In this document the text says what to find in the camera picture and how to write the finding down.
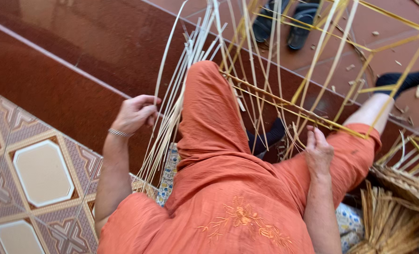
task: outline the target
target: patterned fabric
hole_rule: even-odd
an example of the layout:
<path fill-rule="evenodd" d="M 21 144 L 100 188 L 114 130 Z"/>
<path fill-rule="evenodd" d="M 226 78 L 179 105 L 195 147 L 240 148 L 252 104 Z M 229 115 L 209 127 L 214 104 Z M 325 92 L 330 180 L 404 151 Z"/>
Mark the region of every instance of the patterned fabric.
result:
<path fill-rule="evenodd" d="M 342 240 L 342 251 L 346 253 L 365 237 L 362 211 L 340 203 L 335 210 L 335 215 L 337 216 L 338 230 Z"/>
<path fill-rule="evenodd" d="M 162 207 L 164 207 L 164 204 L 172 193 L 173 177 L 177 173 L 177 164 L 180 160 L 181 158 L 178 155 L 177 144 L 170 143 L 159 192 L 156 196 L 156 203 Z"/>

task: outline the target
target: slipper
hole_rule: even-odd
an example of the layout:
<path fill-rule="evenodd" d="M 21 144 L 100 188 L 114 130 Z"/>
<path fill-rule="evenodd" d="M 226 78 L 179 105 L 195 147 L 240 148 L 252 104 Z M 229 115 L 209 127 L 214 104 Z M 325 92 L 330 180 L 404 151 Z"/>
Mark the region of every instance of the slipper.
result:
<path fill-rule="evenodd" d="M 282 0 L 282 6 L 281 11 L 282 13 L 285 10 L 286 5 L 288 4 L 289 0 Z M 266 9 L 261 9 L 260 14 L 273 17 L 274 13 L 272 10 L 274 10 L 274 4 L 277 2 L 277 0 L 269 0 L 268 3 L 265 4 Z M 263 43 L 267 38 L 270 36 L 270 30 L 272 27 L 272 19 L 258 16 L 255 21 L 253 22 L 252 29 L 253 34 L 255 35 L 255 40 L 259 43 Z"/>
<path fill-rule="evenodd" d="M 307 24 L 313 24 L 313 20 L 316 16 L 319 4 L 299 4 L 296 8 L 296 13 L 293 16 L 294 19 L 302 21 Z M 293 22 L 296 25 L 305 26 L 296 21 Z M 301 49 L 307 40 L 310 30 L 306 30 L 298 27 L 291 27 L 288 35 L 288 46 L 291 49 Z"/>

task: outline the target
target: orange dress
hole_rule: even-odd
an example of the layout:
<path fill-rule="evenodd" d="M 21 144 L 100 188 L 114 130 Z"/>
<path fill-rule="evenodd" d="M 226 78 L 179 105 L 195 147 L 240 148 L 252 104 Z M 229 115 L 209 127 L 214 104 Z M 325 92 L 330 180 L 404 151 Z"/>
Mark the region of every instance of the orange dress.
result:
<path fill-rule="evenodd" d="M 314 253 L 302 219 L 310 184 L 303 155 L 273 165 L 251 155 L 232 90 L 213 62 L 191 66 L 184 99 L 183 160 L 166 205 L 129 195 L 103 227 L 98 253 Z M 340 131 L 327 141 L 337 206 L 367 175 L 379 133 L 364 140 Z"/>

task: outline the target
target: foot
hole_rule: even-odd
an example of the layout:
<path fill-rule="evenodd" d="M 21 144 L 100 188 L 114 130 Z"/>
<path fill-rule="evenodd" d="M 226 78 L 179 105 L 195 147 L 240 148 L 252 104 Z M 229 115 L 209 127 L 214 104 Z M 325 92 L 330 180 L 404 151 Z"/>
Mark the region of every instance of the foot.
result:
<path fill-rule="evenodd" d="M 247 136 L 249 137 L 249 148 L 250 150 L 252 150 L 253 143 L 255 141 L 255 135 L 247 131 Z M 285 128 L 283 127 L 282 120 L 280 120 L 280 118 L 276 118 L 274 123 L 272 124 L 271 129 L 269 130 L 269 132 L 266 133 L 266 138 L 269 147 L 273 146 L 275 143 L 280 141 L 283 138 L 283 136 L 285 136 Z M 257 156 L 266 151 L 266 147 L 265 145 L 263 145 L 263 143 L 264 135 L 258 135 L 253 155 Z"/>
<path fill-rule="evenodd" d="M 384 86 L 389 84 L 396 84 L 398 82 L 399 77 L 401 77 L 401 73 L 385 73 L 383 74 L 378 80 L 376 81 L 376 86 Z M 396 100 L 398 96 L 405 90 L 410 89 L 412 87 L 416 87 L 419 85 L 419 71 L 412 72 L 407 75 L 406 79 L 404 80 L 401 87 L 396 92 L 393 99 Z M 375 91 L 375 93 L 382 93 L 382 94 L 391 94 L 392 91 Z"/>

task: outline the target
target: silver bracelet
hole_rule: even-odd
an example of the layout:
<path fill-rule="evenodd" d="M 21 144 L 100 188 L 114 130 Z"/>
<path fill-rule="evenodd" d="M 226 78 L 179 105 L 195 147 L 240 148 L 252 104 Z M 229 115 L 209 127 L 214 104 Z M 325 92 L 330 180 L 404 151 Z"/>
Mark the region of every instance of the silver bracelet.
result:
<path fill-rule="evenodd" d="M 114 135 L 114 136 L 122 136 L 122 137 L 131 137 L 131 136 L 134 135 L 134 133 L 126 133 L 126 132 L 123 132 L 123 131 L 114 130 L 112 128 L 110 128 L 109 130 L 107 130 L 107 132 L 109 134 Z"/>

